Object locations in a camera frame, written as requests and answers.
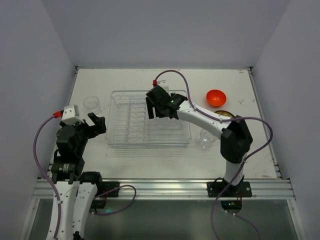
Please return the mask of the orange plastic bowl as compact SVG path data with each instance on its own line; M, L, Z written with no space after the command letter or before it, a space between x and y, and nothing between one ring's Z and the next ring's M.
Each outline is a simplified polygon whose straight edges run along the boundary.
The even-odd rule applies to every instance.
M219 89L212 89L207 92L206 101L212 107L219 108L227 102L227 96Z

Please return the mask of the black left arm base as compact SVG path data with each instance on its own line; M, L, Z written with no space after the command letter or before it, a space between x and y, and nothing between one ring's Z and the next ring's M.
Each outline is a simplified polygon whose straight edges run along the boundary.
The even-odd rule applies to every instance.
M119 189L115 190L115 188L119 186L120 183L118 181L103 181L91 203L90 211L97 213L98 210L106 207L109 199L117 198L119 196Z

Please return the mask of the aluminium mounting rail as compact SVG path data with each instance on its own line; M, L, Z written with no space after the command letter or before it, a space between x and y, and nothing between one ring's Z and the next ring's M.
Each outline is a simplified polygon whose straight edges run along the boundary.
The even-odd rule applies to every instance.
M120 186L136 188L137 200L213 200L209 183L213 179L103 179L106 185L116 182ZM234 199L242 200L294 200L291 181L277 179L246 179L238 188Z

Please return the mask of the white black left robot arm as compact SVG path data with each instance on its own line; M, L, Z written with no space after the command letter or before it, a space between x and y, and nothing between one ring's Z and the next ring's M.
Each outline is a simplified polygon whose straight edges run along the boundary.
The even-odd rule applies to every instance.
M51 167L53 204L48 240L82 240L85 224L95 195L103 185L99 172L84 172L83 154L89 139L104 134L105 118L94 113L85 120L72 124L61 122L56 136L57 149Z

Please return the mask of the clear glass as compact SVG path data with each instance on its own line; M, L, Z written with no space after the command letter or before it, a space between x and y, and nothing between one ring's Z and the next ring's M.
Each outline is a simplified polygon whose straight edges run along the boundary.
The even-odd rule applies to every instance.
M87 113L94 113L97 116L102 112L100 100L96 96L88 96L83 101L83 107Z
M218 138L211 132L202 129L199 137L199 146L204 150L208 150L215 144L217 140Z

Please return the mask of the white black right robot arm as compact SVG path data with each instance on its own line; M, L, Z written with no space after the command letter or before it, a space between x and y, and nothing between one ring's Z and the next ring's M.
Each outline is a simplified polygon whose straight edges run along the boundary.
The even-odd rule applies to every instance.
M170 118L189 122L220 140L220 154L226 160L223 180L238 186L244 179L241 164L250 150L252 135L245 120L218 115L197 106L184 95L168 93L159 85L146 93L148 117Z

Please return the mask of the brown patterned plate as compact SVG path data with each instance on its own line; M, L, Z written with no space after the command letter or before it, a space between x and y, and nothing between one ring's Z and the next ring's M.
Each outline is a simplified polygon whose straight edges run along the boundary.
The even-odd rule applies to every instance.
M215 111L216 114L221 115L221 116L225 116L225 117L229 117L229 118L235 118L235 116L230 113L229 111L225 111L225 110L217 110Z

